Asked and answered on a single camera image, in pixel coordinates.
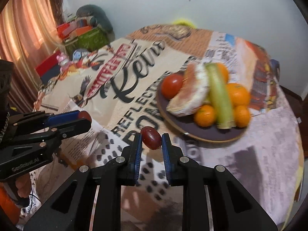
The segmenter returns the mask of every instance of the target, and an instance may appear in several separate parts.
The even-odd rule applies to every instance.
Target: eagle illustration
[[[84,103],[84,94],[86,92],[87,86],[90,84],[91,77],[88,75],[84,78],[84,80],[81,83],[80,92],[78,95],[75,95],[71,99],[73,102],[75,102],[78,106]]]

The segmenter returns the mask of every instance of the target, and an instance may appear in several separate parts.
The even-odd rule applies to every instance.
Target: plate
[[[193,121],[193,115],[176,117],[170,114],[166,107],[169,101],[161,94],[161,84],[158,85],[156,92],[157,108],[161,116],[179,132],[188,135],[194,139],[212,142],[225,143],[234,141],[241,137],[247,128],[233,127],[231,129],[218,129],[216,124],[210,127],[200,127]]]

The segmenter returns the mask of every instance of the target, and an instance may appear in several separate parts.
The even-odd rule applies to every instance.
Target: grapefruit slice
[[[209,92],[207,72],[202,64],[191,61],[184,72],[183,86],[172,98],[167,111],[180,117],[195,113]]]

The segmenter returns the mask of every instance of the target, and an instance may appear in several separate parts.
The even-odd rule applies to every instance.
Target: grape
[[[142,142],[152,150],[158,149],[161,146],[161,135],[155,128],[150,126],[143,127],[140,131]]]
[[[88,121],[92,122],[92,117],[89,115],[87,111],[80,111],[78,114],[78,119],[85,118]]]

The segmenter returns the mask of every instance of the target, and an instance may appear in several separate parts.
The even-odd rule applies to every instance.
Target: yellow object
[[[235,126],[232,104],[224,79],[218,65],[213,62],[205,64],[210,83],[210,101],[217,114],[217,128],[230,129]]]
[[[212,106],[203,105],[194,114],[194,121],[200,127],[209,127],[216,121],[216,113]]]
[[[217,66],[219,68],[219,71],[224,79],[225,83],[228,83],[229,81],[229,71],[227,69],[227,67],[223,64],[223,63],[217,63]]]
[[[177,19],[172,24],[182,25],[190,28],[197,28],[191,21],[188,21],[186,19]]]
[[[235,107],[234,119],[237,127],[247,127],[250,122],[249,109],[246,106]]]
[[[241,84],[228,83],[226,87],[233,107],[249,105],[250,93]]]

